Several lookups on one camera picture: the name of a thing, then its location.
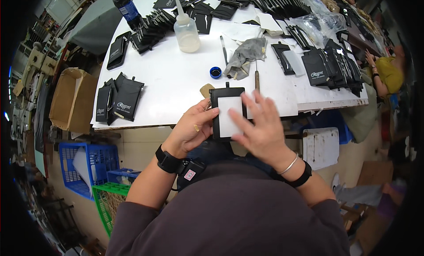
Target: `bracelet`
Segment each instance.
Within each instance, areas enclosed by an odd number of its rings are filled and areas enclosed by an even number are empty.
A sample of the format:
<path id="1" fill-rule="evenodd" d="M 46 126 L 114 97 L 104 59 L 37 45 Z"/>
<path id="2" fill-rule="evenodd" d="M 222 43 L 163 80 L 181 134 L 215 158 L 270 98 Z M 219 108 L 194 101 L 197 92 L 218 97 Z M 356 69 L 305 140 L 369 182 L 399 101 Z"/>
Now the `bracelet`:
<path id="1" fill-rule="evenodd" d="M 284 173 L 286 173 L 293 166 L 293 164 L 296 162 L 298 157 L 299 157 L 299 154 L 296 153 L 296 158 L 293 160 L 293 162 L 290 164 L 290 166 L 288 168 L 286 168 L 286 170 L 284 170 L 283 172 L 278 173 L 278 175 L 283 175 Z"/>

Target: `gray cloth rag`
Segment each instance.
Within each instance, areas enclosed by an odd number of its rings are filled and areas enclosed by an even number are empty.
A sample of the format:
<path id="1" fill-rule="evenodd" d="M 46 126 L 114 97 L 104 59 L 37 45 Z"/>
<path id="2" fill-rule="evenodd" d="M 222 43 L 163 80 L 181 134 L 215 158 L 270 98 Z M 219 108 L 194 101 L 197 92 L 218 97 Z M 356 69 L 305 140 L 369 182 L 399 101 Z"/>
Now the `gray cloth rag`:
<path id="1" fill-rule="evenodd" d="M 360 72 L 368 94 L 368 105 L 339 109 L 355 143 L 361 143 L 367 138 L 377 120 L 377 92 L 372 79 L 364 70 L 360 69 Z"/>
<path id="2" fill-rule="evenodd" d="M 236 80 L 247 77 L 251 62 L 254 60 L 265 61 L 265 49 L 265 38 L 246 40 L 235 50 L 224 70 L 224 74 Z"/>

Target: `plastic squeeze bottle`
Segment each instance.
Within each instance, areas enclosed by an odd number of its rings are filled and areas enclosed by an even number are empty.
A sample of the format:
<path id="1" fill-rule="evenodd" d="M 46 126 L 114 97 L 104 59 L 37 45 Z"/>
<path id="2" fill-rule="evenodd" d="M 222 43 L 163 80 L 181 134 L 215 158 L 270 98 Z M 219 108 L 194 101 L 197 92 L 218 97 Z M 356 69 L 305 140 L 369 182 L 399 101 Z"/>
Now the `plastic squeeze bottle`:
<path id="1" fill-rule="evenodd" d="M 178 8 L 177 21 L 174 24 L 178 46 L 182 52 L 192 53 L 200 48 L 196 22 L 183 11 L 180 0 L 175 0 Z"/>

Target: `woman in yellow shirt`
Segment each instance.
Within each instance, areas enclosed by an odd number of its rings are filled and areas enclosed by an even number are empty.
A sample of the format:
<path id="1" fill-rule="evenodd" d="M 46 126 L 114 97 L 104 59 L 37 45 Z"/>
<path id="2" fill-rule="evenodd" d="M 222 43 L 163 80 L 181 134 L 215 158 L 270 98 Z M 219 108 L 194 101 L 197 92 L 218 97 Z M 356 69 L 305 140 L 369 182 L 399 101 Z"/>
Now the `woman in yellow shirt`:
<path id="1" fill-rule="evenodd" d="M 396 57 L 375 57 L 368 50 L 365 59 L 372 68 L 374 86 L 379 97 L 397 93 L 404 81 L 406 67 L 405 52 L 402 45 L 393 48 Z"/>

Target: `sleeve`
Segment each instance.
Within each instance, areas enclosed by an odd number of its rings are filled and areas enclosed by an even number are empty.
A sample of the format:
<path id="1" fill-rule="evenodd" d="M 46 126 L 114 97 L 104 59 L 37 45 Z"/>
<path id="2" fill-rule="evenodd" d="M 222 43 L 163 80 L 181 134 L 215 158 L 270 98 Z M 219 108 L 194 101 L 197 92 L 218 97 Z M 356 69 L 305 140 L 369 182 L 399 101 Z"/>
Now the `sleeve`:
<path id="1" fill-rule="evenodd" d="M 321 223 L 330 229 L 334 236 L 340 241 L 343 251 L 346 255 L 349 252 L 349 240 L 346 229 L 340 216 L 340 207 L 336 200 L 327 199 L 311 207 L 315 215 L 320 219 Z"/>
<path id="2" fill-rule="evenodd" d="M 389 90 L 389 94 L 394 94 L 399 91 L 402 86 L 403 79 L 397 74 L 391 74 L 386 77 L 384 83 L 387 86 L 387 90 Z"/>
<path id="3" fill-rule="evenodd" d="M 117 208 L 106 256 L 129 255 L 135 239 L 158 214 L 151 207 L 131 202 L 121 203 Z"/>

